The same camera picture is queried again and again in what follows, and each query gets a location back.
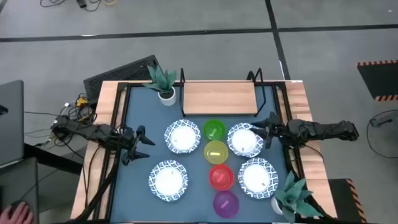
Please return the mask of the blue patterned paper bowl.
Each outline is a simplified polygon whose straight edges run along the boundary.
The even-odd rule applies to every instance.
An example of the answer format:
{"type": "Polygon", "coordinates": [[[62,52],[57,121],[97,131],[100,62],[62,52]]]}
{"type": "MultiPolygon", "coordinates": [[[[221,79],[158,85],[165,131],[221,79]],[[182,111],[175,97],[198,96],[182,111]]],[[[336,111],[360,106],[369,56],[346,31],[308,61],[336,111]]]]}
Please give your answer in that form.
{"type": "Polygon", "coordinates": [[[200,145],[201,132],[193,121],[179,119],[166,128],[164,140],[175,154],[191,153],[200,145]]]}
{"type": "Polygon", "coordinates": [[[279,176],[269,161],[253,157],[241,164],[238,183],[244,193],[254,199],[270,198],[278,189],[279,176]]]}
{"type": "Polygon", "coordinates": [[[249,123],[232,126],[227,135],[227,145],[237,156],[256,157],[264,146],[264,140],[251,131],[256,128],[249,123]]]}
{"type": "Polygon", "coordinates": [[[148,185],[156,197],[165,202],[174,202],[184,195],[188,182],[188,172],[181,163],[165,160],[151,170],[148,185]]]}

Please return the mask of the yellow plastic bowl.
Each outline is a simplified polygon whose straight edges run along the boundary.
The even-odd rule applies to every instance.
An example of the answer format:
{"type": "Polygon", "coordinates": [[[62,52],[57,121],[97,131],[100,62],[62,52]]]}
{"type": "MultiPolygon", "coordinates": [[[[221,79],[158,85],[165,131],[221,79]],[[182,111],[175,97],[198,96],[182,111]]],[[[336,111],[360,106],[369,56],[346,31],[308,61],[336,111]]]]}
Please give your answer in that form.
{"type": "Polygon", "coordinates": [[[210,141],[205,146],[205,159],[214,165],[224,163],[228,158],[228,147],[221,141],[210,141]]]}

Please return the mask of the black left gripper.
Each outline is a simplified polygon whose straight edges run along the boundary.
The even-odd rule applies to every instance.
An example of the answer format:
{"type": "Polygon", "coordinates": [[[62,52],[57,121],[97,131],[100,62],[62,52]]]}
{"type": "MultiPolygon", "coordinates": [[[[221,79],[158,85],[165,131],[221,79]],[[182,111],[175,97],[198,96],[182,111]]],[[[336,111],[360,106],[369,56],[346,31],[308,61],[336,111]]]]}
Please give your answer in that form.
{"type": "Polygon", "coordinates": [[[124,166],[127,166],[133,160],[150,157],[148,154],[136,151],[138,140],[143,144],[155,146],[155,143],[146,137],[146,129],[144,126],[139,126],[136,132],[128,126],[119,128],[116,151],[120,152],[122,149],[127,150],[121,159],[124,166]]]}

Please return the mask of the person's hand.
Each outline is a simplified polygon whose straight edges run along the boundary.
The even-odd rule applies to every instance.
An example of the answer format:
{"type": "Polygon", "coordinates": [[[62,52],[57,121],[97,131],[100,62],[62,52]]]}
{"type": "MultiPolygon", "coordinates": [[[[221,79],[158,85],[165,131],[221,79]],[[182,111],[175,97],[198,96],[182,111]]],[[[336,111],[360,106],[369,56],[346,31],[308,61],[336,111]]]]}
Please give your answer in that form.
{"type": "Polygon", "coordinates": [[[34,214],[28,205],[19,205],[15,210],[9,205],[0,214],[0,224],[32,224],[34,214]]]}

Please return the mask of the wooden shelf with black frame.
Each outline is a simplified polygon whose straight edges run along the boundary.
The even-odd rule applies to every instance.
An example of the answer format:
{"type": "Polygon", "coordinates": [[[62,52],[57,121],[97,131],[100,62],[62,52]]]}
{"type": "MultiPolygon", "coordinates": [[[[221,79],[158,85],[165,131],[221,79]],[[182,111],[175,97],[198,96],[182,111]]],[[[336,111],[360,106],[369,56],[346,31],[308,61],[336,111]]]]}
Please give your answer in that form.
{"type": "Polygon", "coordinates": [[[234,115],[258,116],[266,104],[262,69],[249,71],[245,80],[186,81],[180,70],[179,103],[183,116],[234,115]]]}

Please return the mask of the snake plant in white pot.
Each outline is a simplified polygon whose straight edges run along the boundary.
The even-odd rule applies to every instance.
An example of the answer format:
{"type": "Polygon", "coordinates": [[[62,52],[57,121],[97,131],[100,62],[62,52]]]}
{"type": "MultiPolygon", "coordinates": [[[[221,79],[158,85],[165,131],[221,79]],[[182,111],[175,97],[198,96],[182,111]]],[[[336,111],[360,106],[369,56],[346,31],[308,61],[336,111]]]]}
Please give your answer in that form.
{"type": "Polygon", "coordinates": [[[294,224],[296,214],[305,217],[324,217],[305,199],[311,196],[312,191],[304,190],[305,179],[295,181],[292,171],[285,180],[283,189],[276,190],[271,198],[271,206],[278,215],[282,215],[290,224],[294,224]]]}
{"type": "Polygon", "coordinates": [[[177,72],[175,70],[165,70],[164,72],[160,66],[151,67],[147,66],[152,83],[144,83],[146,88],[157,92],[160,102],[164,106],[172,106],[176,102],[176,91],[173,87],[176,79],[177,72]]]}

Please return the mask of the black floor beam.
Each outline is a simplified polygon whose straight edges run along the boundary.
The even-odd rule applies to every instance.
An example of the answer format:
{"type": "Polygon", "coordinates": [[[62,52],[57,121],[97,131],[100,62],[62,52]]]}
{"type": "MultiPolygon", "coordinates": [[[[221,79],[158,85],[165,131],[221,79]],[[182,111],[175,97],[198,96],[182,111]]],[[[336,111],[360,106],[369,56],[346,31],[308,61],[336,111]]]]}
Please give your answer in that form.
{"type": "Polygon", "coordinates": [[[82,164],[57,156],[30,144],[24,144],[24,159],[34,157],[39,164],[53,167],[71,174],[80,175],[82,164]]]}

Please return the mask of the grey floor device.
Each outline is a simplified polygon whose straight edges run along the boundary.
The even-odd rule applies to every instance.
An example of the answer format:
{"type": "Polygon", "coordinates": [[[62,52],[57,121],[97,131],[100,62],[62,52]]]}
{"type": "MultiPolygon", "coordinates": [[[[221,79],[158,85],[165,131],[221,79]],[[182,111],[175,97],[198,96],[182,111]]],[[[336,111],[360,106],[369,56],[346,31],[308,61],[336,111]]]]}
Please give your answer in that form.
{"type": "Polygon", "coordinates": [[[398,125],[398,111],[390,111],[385,114],[376,115],[370,120],[371,126],[380,127],[387,123],[395,123],[398,125]]]}

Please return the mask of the red plastic bowl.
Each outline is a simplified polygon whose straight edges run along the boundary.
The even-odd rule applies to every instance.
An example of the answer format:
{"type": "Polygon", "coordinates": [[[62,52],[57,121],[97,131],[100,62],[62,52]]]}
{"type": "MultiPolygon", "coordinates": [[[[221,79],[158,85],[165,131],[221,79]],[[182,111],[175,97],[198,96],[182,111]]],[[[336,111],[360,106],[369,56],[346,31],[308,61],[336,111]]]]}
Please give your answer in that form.
{"type": "Polygon", "coordinates": [[[216,190],[228,190],[234,184],[234,174],[229,166],[218,164],[209,171],[209,181],[216,190]]]}

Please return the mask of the green plastic bowl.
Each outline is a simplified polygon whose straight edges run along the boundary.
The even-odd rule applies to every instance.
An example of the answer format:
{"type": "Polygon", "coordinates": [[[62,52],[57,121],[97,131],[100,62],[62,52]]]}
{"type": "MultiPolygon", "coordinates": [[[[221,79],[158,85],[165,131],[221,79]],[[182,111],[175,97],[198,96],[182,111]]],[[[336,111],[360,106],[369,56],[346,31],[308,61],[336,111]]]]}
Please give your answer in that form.
{"type": "Polygon", "coordinates": [[[203,130],[205,137],[210,141],[223,140],[226,132],[224,123],[218,119],[209,119],[203,130]]]}

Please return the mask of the black hazard-striped floor mat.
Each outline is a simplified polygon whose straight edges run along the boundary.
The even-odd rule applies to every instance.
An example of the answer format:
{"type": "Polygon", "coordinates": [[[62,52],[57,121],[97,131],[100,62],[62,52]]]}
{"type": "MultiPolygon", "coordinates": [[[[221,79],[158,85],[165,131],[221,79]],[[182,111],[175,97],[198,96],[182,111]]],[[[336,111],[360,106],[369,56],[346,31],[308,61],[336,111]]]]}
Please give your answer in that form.
{"type": "Polygon", "coordinates": [[[329,179],[337,219],[348,223],[367,223],[363,206],[351,179],[329,179]]]}
{"type": "Polygon", "coordinates": [[[398,101],[398,60],[358,62],[357,69],[375,101],[398,101]]]}

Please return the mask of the grey laptop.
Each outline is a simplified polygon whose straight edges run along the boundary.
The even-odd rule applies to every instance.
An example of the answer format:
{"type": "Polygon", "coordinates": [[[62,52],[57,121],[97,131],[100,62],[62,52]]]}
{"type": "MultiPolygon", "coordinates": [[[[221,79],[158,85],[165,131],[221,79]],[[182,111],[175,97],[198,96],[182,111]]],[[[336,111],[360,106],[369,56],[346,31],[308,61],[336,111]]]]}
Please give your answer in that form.
{"type": "Polygon", "coordinates": [[[0,85],[0,166],[24,155],[24,82],[0,85]]]}

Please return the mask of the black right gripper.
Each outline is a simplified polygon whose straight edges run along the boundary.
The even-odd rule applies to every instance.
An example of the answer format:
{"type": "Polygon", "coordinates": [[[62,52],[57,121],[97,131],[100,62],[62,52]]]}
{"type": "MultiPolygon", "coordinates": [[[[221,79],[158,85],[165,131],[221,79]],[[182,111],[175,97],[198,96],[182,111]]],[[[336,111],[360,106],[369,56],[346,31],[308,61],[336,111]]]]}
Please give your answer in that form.
{"type": "Polygon", "coordinates": [[[291,146],[291,133],[274,112],[270,112],[268,119],[253,122],[251,125],[258,128],[254,132],[263,139],[266,149],[271,147],[273,137],[278,138],[283,146],[291,146]]]}

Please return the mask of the purple plastic bowl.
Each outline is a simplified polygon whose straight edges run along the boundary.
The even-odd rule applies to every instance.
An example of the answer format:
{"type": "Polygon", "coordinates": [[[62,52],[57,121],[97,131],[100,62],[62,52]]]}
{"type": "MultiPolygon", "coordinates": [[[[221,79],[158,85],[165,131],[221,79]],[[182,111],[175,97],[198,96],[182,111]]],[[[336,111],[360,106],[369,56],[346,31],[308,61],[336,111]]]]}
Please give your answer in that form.
{"type": "Polygon", "coordinates": [[[239,211],[239,199],[228,190],[220,191],[213,199],[213,208],[221,218],[233,218],[239,211]]]}

